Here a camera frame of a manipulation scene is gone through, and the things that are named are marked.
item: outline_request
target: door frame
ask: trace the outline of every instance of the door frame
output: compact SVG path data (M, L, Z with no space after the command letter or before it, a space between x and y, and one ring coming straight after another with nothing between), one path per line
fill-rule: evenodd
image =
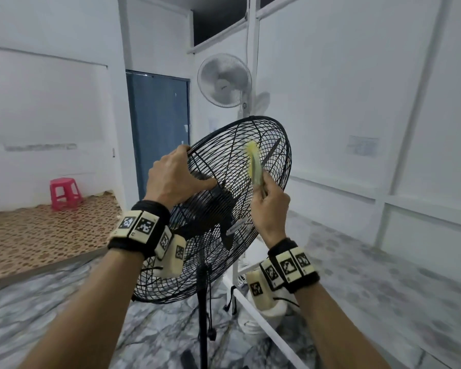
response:
M159 75L159 74L151 74L148 72L141 72L141 71L135 71L135 70L125 70L125 75L126 74L133 74L133 75L142 75L142 76L152 76L152 77L160 77L160 78L169 78L169 79L175 79L175 80L180 80L180 81L185 81L186 82L186 96L188 98L188 142L191 145L191 113L190 113L190 79L184 79L184 78L177 78L175 76L168 76L168 75ZM128 100L131 98L134 98L134 93L132 93L132 89L127 86L127 91L128 91ZM140 152L140 145L138 142L138 130L134 126L134 117L132 114L132 108L130 106L130 124L132 126L132 142L133 142L133 152L135 155L135 168L137 170L137 185L138 185L138 191L139 191L139 196L143 197L144 191L145 191L145 186L143 186L142 181L141 181L141 176L140 173L138 172L138 166L140 166L140 156L138 153Z

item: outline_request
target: hand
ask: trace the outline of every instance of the hand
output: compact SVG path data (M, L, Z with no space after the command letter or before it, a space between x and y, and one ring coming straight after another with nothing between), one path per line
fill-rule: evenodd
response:
M253 187L251 218L265 244L268 248L272 248L287 237L285 219L289 210L290 197L266 171L263 171L263 182L268 195L263 198L261 187Z
M209 190L217 180L198 180L188 170L188 145L179 145L169 155L154 162L148 171L147 193L144 200L159 202L172 210L196 193Z

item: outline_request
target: person's left arm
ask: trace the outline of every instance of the person's left arm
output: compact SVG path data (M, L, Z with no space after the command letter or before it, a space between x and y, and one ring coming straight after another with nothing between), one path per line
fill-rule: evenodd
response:
M145 200L159 202L170 211L217 184L215 179L202 181L189 173L187 150L181 145L154 163ZM107 368L142 264L141 253L109 250L19 368Z

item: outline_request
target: forearm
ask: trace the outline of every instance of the forearm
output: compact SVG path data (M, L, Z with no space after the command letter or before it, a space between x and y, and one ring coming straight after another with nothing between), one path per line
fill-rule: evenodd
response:
M295 297L327 369L389 369L321 284L304 287Z
M109 250L20 368L107 368L142 263L141 253Z

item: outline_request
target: person's left hand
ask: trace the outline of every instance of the person's left hand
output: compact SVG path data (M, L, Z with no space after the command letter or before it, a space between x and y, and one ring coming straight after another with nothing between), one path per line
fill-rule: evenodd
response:
M159 202L172 210L196 193L209 190L217 180L198 180L188 170L188 145L179 145L169 155L154 162L148 171L147 193L144 200Z

